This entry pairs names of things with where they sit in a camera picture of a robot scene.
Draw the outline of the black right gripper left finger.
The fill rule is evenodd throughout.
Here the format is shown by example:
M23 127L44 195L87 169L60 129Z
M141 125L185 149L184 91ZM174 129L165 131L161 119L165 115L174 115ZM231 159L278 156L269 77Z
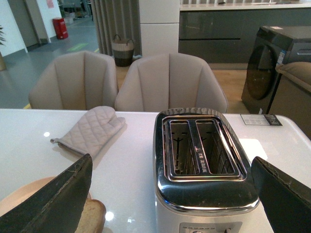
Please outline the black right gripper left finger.
M93 161L84 155L0 218L2 233L73 233L91 185Z

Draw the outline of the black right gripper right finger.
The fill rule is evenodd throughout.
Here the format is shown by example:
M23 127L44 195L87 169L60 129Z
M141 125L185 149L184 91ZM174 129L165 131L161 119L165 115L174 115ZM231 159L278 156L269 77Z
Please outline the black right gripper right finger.
M260 157L251 164L255 189L275 233L311 231L311 189Z

